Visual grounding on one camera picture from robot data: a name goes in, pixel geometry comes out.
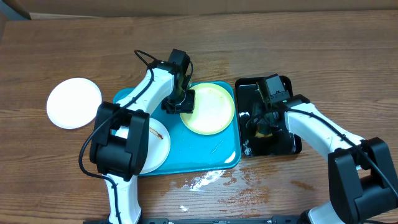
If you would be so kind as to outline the green yellow sponge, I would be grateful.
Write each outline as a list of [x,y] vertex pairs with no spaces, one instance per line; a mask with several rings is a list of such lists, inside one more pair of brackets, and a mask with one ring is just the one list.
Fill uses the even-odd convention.
[[256,138],[269,138],[273,135],[271,125],[269,124],[257,124],[256,126]]

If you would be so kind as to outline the yellow-green plate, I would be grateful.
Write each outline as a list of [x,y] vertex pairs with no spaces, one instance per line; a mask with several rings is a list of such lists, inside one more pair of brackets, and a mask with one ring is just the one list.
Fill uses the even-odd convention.
[[222,132],[233,120],[234,100],[222,86],[200,83],[190,88],[195,92],[192,113],[181,113],[183,124],[191,131],[202,135]]

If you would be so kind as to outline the white plate with pink rim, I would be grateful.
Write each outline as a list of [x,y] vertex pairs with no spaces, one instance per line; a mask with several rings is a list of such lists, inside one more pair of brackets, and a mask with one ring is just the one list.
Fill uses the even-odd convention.
[[59,83],[47,98],[49,120],[63,129],[77,129],[96,117],[102,94],[98,86],[86,78],[70,78]]

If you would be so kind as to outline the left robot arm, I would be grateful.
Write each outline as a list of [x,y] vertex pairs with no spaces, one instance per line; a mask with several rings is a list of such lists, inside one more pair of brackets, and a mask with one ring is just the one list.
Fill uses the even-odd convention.
[[150,116],[160,106],[168,114],[192,113],[195,92],[188,89],[193,64],[188,56],[146,63],[144,79],[117,103],[99,105],[93,132],[80,154],[90,148],[95,178],[107,185],[110,213],[105,223],[138,223],[141,208],[137,178],[149,152]]

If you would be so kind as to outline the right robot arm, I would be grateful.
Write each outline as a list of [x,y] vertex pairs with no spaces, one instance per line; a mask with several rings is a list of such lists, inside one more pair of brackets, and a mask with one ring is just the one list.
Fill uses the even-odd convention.
[[262,137],[287,131],[327,161],[330,200],[304,212],[300,223],[372,223],[397,208],[397,173],[388,145],[343,129],[303,95],[270,96],[246,126]]

